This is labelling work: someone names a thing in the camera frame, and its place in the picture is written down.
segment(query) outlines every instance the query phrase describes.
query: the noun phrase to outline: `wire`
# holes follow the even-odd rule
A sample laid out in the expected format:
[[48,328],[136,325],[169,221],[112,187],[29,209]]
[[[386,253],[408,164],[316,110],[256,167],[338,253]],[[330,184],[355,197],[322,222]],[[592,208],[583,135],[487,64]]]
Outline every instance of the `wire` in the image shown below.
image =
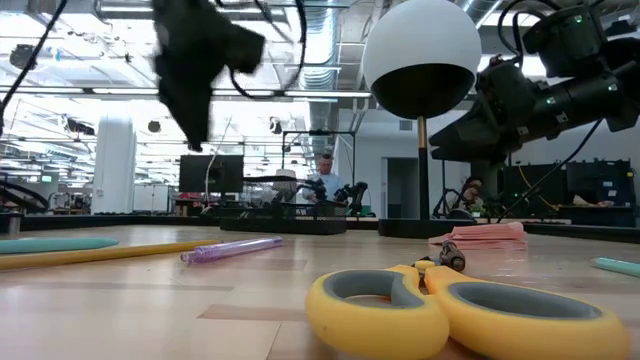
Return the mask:
[[[253,0],[253,2],[256,4],[258,9],[260,9],[260,12],[262,13],[262,15],[276,30],[276,32],[278,32],[278,34],[280,34],[283,38],[288,39],[288,37],[284,36],[282,31],[280,31],[280,29],[273,23],[266,9],[262,6],[262,4],[260,4],[260,1]],[[222,5],[221,0],[216,0],[216,3],[218,5]],[[298,79],[300,78],[300,74],[302,73],[302,68],[304,68],[306,54],[307,54],[307,15],[304,10],[303,0],[295,0],[295,4],[296,4],[296,9],[298,10],[298,17],[300,19],[300,44],[302,44],[300,62],[298,63],[298,67],[296,69],[295,75],[291,79],[289,79],[289,81],[285,84],[285,86],[282,89],[274,91],[272,95],[254,96],[249,94],[245,89],[242,88],[242,86],[240,86],[240,84],[238,84],[238,81],[236,81],[236,69],[229,68],[229,77],[231,78],[231,83],[233,84],[233,87],[236,89],[236,91],[240,93],[240,95],[253,100],[273,99],[276,97],[284,96],[285,91],[290,89],[293,85],[295,85],[296,82],[298,82]]]
[[589,138],[591,138],[591,135],[593,135],[593,133],[596,131],[596,129],[598,128],[598,126],[600,125],[601,122],[602,122],[602,119],[596,121],[596,123],[593,124],[593,127],[591,128],[591,130],[589,130],[589,133],[587,133],[587,135],[584,137],[584,139],[582,139],[582,142],[580,143],[580,145],[578,145],[578,147],[571,153],[571,155],[569,155],[566,159],[564,159],[563,162],[559,163],[553,169],[549,170],[546,174],[544,174],[544,176],[541,177],[540,180],[538,180],[535,184],[533,184],[533,186],[531,186],[529,188],[529,190],[527,190],[522,195],[522,197],[520,199],[518,199],[511,206],[509,206],[507,208],[507,210],[505,210],[502,213],[502,215],[500,215],[500,217],[498,218],[498,221],[496,222],[496,224],[499,223],[507,214],[509,214],[511,212],[511,210],[513,210],[516,206],[518,206],[518,204],[520,204],[522,201],[526,200],[538,187],[540,187],[540,185],[542,185],[542,183],[545,180],[547,180],[547,178],[551,174],[553,174],[555,171],[557,171],[558,169],[560,169],[563,166],[565,166],[569,161],[571,161],[571,159],[573,159],[576,155],[578,155],[580,150],[582,150],[582,148],[587,143],[587,141],[589,141]]
[[[529,183],[529,180],[527,180],[527,177],[524,175],[524,171],[522,171],[522,166],[518,165],[518,171],[520,171],[520,177],[522,178],[524,183],[529,187],[529,189],[531,189],[531,184]],[[542,195],[538,195],[538,197],[540,198],[540,200],[542,200],[542,202],[547,204],[554,211],[558,211],[557,205],[551,205],[551,203],[549,203],[545,198],[543,198]]]
[[16,91],[18,91],[20,84],[22,84],[22,81],[27,77],[27,74],[29,73],[31,68],[34,67],[34,65],[36,64],[38,54],[40,53],[40,50],[42,50],[42,47],[44,46],[44,42],[47,40],[47,37],[49,36],[49,32],[51,31],[51,29],[53,29],[53,26],[56,24],[56,21],[58,21],[60,14],[62,14],[66,6],[67,6],[67,0],[60,1],[60,4],[58,5],[56,12],[53,14],[53,16],[51,17],[51,20],[47,24],[46,29],[44,30],[44,34],[42,34],[42,36],[40,37],[38,44],[36,45],[35,49],[33,49],[33,52],[29,57],[29,60],[27,60],[27,64],[22,69],[22,71],[16,78],[16,81],[13,83],[13,85],[11,85],[11,88],[9,89],[9,91],[7,91],[7,94],[4,96],[4,99],[2,99],[2,101],[0,102],[0,135],[2,135],[2,129],[4,128],[4,109],[7,108],[7,105],[9,104],[9,101],[11,101],[13,94],[15,94]]
[[[529,1],[529,0],[514,0],[511,3],[509,3],[509,5],[507,5],[507,7],[504,8],[504,10],[502,10],[502,12],[500,13],[500,17],[498,18],[498,37],[500,38],[500,42],[502,42],[502,44],[509,49],[509,51],[513,52],[514,54],[517,55],[521,55],[518,53],[518,49],[516,49],[505,37],[504,35],[504,29],[503,29],[503,23],[504,23],[504,18],[507,16],[507,14],[509,13],[509,11],[511,9],[513,9],[516,5],[520,4],[521,2],[524,1]],[[560,10],[561,7],[558,6],[557,4],[555,4],[553,1],[551,0],[537,0],[540,3],[543,3],[545,5],[547,5],[548,7],[550,7],[552,10]]]
[[227,136],[227,130],[229,130],[229,125],[231,125],[231,120],[233,120],[232,117],[230,117],[229,121],[227,121],[227,127],[224,128],[222,139],[220,139],[220,142],[218,143],[218,147],[216,148],[216,151],[213,153],[213,157],[211,157],[211,161],[209,161],[209,165],[207,166],[207,172],[204,173],[204,198],[207,200],[207,205],[209,205],[208,204],[209,203],[209,170],[211,170],[211,165],[213,165],[213,162],[216,160],[216,157],[218,156],[218,151],[220,151],[220,147],[224,142],[224,138]]

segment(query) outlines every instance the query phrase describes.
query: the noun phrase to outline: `wooden table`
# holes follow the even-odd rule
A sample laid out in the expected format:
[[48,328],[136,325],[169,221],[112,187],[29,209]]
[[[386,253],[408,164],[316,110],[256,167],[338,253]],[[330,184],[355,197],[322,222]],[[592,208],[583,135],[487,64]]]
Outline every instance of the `wooden table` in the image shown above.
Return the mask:
[[[170,226],[23,235],[109,236],[120,246],[261,236]],[[330,271],[411,264],[430,251],[424,240],[375,231],[283,237],[282,248],[197,266],[169,254],[4,272],[0,359],[350,359],[311,333],[304,314],[309,285]],[[640,279],[588,265],[597,256],[640,261],[638,246],[536,235],[529,244],[527,252],[467,251],[466,273],[609,307],[627,324],[636,343],[632,358],[640,359]],[[454,343],[438,357],[478,358]]]

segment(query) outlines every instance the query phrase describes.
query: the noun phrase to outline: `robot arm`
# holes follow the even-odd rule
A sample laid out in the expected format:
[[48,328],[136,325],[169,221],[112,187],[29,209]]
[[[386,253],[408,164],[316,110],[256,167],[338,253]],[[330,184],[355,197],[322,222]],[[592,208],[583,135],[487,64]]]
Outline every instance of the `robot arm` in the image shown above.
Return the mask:
[[502,60],[478,74],[471,110],[429,139],[436,159],[497,163],[523,144],[606,119],[612,132],[633,127],[640,115],[640,40],[607,41],[595,10],[556,11],[524,35],[549,77],[550,86],[524,77],[522,58]]

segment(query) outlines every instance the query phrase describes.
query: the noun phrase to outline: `black cable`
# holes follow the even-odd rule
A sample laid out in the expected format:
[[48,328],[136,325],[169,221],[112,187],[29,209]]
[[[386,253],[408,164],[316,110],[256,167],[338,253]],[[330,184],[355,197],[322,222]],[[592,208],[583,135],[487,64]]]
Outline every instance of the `black cable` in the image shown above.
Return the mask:
[[[216,3],[218,3],[218,5],[222,4],[221,0],[216,0]],[[258,9],[260,9],[260,12],[265,17],[265,19],[267,19],[267,21],[269,21],[272,27],[276,30],[276,32],[278,32],[281,36],[283,36],[284,34],[280,31],[279,28],[277,28],[277,26],[275,26],[275,24],[271,20],[271,17],[267,13],[266,9],[262,6],[262,4],[260,4],[260,1],[254,0],[254,3],[256,4]],[[293,85],[295,85],[298,79],[300,78],[300,74],[302,73],[302,68],[304,67],[306,54],[307,54],[307,15],[304,10],[303,0],[296,0],[295,3],[296,3],[296,9],[298,10],[298,17],[300,18],[300,43],[302,44],[302,52],[300,54],[300,62],[298,63],[296,74],[291,79],[289,79],[289,82],[285,84],[285,86],[282,89],[274,91],[272,95],[254,96],[249,94],[245,89],[242,88],[242,86],[240,86],[240,84],[238,84],[235,76],[236,69],[230,68],[229,76],[231,78],[231,83],[233,84],[233,87],[236,89],[236,91],[240,93],[240,95],[253,100],[268,100],[276,97],[282,97],[285,95],[285,91],[290,89]]]
[[[513,9],[514,6],[516,6],[519,3],[524,2],[524,1],[530,1],[530,0],[514,0],[514,1],[512,1],[511,3],[509,3],[509,5],[507,5],[507,7],[504,8],[504,10],[502,10],[502,12],[500,13],[500,17],[498,18],[498,37],[500,38],[500,42],[502,42],[502,44],[507,49],[509,49],[509,51],[513,52],[516,55],[519,55],[518,54],[518,50],[513,45],[511,45],[511,43],[509,43],[509,41],[505,37],[504,29],[503,29],[503,23],[504,23],[504,18],[509,13],[509,10]],[[547,5],[552,10],[556,10],[557,11],[557,10],[561,9],[560,6],[558,6],[556,3],[554,3],[551,0],[537,0],[537,1]]]
[[[11,201],[12,203],[18,205],[19,207],[27,210],[27,212],[44,213],[47,211],[47,209],[49,209],[49,201],[45,199],[42,195],[38,194],[33,190],[29,190],[23,186],[13,184],[4,180],[0,180],[0,186],[2,186],[0,188],[0,197],[2,197],[2,199]],[[9,189],[17,190],[23,194],[31,196],[34,200],[36,200],[42,206],[38,206],[37,204],[32,204],[28,200],[25,200],[20,196],[14,194],[13,192],[9,191]]]
[[61,0],[60,4],[58,5],[58,8],[56,9],[56,12],[53,14],[53,16],[51,17],[51,20],[47,24],[44,34],[42,34],[42,36],[40,37],[40,41],[38,41],[38,44],[36,45],[35,49],[33,49],[33,52],[31,53],[31,56],[29,57],[27,64],[22,69],[22,71],[18,75],[18,78],[16,78],[16,81],[13,83],[13,85],[11,85],[11,88],[9,89],[9,91],[7,91],[7,94],[4,96],[4,99],[0,101],[0,135],[2,135],[2,130],[4,128],[4,110],[7,108],[9,101],[11,101],[13,94],[15,94],[16,91],[18,91],[20,84],[22,84],[22,81],[27,77],[27,74],[29,73],[31,68],[35,65],[36,60],[38,59],[38,54],[40,53],[40,50],[42,50],[42,47],[44,46],[44,42],[47,40],[47,37],[49,36],[49,32],[51,31],[51,29],[53,29],[53,26],[56,24],[56,21],[58,21],[60,14],[62,14],[66,6],[67,6],[67,0]]
[[589,130],[589,133],[587,133],[587,136],[585,136],[584,139],[582,139],[582,142],[580,143],[580,145],[578,145],[578,147],[571,153],[571,155],[569,155],[566,159],[564,159],[563,162],[558,163],[558,165],[554,166],[553,169],[549,170],[546,174],[544,174],[544,176],[541,177],[540,180],[538,180],[535,184],[533,184],[533,186],[531,186],[529,188],[529,190],[527,190],[522,195],[522,197],[520,197],[520,199],[518,199],[515,203],[513,203],[511,206],[509,206],[507,208],[507,210],[505,210],[502,213],[502,215],[500,215],[500,217],[498,218],[498,221],[496,222],[496,224],[499,223],[507,214],[509,214],[511,212],[511,210],[513,210],[518,204],[520,204],[520,202],[526,200],[538,187],[540,187],[540,185],[542,185],[542,183],[549,176],[551,176],[551,174],[553,174],[554,172],[558,171],[560,168],[565,166],[569,161],[571,161],[571,159],[573,159],[580,152],[580,150],[582,150],[584,145],[587,143],[589,138],[591,138],[591,135],[593,135],[593,133],[596,131],[596,129],[598,128],[598,126],[600,125],[601,122],[602,122],[602,119],[596,121],[596,123],[593,124],[593,127],[591,128],[591,130]]

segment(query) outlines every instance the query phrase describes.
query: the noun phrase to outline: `monitor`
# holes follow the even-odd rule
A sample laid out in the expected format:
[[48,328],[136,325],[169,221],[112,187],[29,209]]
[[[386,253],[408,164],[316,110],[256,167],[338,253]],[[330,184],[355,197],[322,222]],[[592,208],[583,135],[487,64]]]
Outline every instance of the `monitor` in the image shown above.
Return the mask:
[[[205,192],[205,173],[213,155],[180,157],[181,192]],[[209,169],[210,193],[241,193],[244,187],[244,156],[218,155]]]

